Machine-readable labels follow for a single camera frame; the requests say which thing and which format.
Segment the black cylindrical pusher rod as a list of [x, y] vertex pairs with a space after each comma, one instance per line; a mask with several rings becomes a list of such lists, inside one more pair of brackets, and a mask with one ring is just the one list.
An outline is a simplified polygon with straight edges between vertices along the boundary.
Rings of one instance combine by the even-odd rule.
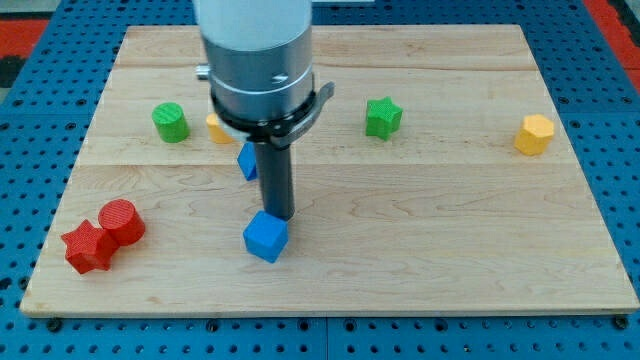
[[295, 212], [290, 147], [255, 143], [255, 158], [264, 210], [288, 221]]

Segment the yellow block behind arm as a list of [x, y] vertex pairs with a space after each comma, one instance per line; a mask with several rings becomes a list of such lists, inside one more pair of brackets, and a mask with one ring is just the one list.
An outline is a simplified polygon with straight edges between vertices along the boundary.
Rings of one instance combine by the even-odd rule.
[[229, 144], [234, 142], [234, 139], [223, 130], [218, 116], [215, 113], [207, 115], [206, 125], [212, 142], [216, 144]]

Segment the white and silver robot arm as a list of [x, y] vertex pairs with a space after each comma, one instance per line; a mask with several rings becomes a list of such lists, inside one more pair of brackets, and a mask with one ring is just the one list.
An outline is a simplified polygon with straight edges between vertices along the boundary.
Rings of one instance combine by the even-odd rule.
[[290, 146], [332, 90], [316, 91], [310, 0], [196, 0], [211, 99], [224, 128], [253, 145], [265, 212], [294, 212]]

